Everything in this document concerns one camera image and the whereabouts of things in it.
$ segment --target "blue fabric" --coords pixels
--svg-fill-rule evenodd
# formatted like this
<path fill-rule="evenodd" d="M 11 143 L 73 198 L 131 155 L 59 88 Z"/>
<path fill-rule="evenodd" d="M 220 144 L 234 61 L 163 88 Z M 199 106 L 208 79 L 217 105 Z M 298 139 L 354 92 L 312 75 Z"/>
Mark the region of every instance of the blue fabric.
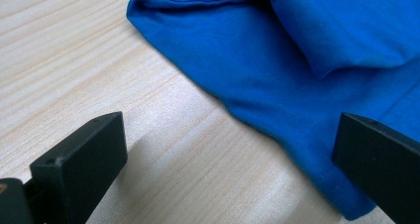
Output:
<path fill-rule="evenodd" d="M 340 114 L 420 140 L 420 0 L 131 0 L 127 16 L 349 220 L 374 204 L 331 162 Z"/>

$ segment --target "light wooden surface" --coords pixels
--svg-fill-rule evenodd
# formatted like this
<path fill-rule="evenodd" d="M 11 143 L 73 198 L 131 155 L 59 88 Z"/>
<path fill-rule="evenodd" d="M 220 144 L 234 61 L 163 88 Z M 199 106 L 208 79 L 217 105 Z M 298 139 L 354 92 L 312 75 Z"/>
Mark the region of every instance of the light wooden surface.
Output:
<path fill-rule="evenodd" d="M 129 161 L 88 223 L 347 223 L 278 143 L 147 44 L 128 1 L 0 0 L 0 177 L 27 181 L 72 131 L 123 111 Z"/>

